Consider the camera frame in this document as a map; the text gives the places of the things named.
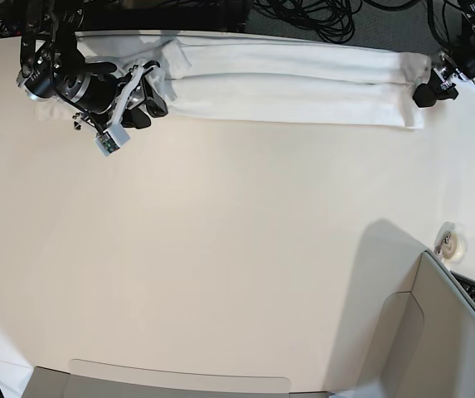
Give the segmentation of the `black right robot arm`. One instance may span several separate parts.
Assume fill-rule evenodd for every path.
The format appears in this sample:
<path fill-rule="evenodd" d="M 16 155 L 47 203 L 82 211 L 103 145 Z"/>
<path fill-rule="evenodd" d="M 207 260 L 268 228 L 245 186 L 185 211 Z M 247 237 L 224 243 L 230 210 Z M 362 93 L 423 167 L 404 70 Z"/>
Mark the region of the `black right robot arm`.
<path fill-rule="evenodd" d="M 115 110 L 120 126 L 147 128 L 152 118 L 168 114 L 165 100 L 148 80 L 160 64 L 133 65 L 118 76 L 113 62 L 88 62 L 75 36 L 85 8 L 83 1 L 26 2 L 18 85 L 34 100 L 57 98 L 74 108 L 76 129 L 86 122 L 102 136 Z"/>

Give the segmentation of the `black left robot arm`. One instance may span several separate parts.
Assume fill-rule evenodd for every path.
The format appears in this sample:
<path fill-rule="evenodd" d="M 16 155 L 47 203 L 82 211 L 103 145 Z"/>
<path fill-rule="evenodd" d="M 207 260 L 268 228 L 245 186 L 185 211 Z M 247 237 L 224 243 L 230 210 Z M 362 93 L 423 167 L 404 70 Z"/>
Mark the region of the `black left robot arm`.
<path fill-rule="evenodd" d="M 435 24 L 434 3 L 427 1 L 429 30 L 441 45 L 429 79 L 416 86 L 412 99 L 419 108 L 435 106 L 439 101 L 455 100 L 458 89 L 467 87 L 475 94 L 475 1 L 453 5 L 462 15 L 462 30 L 456 39 L 440 36 Z"/>

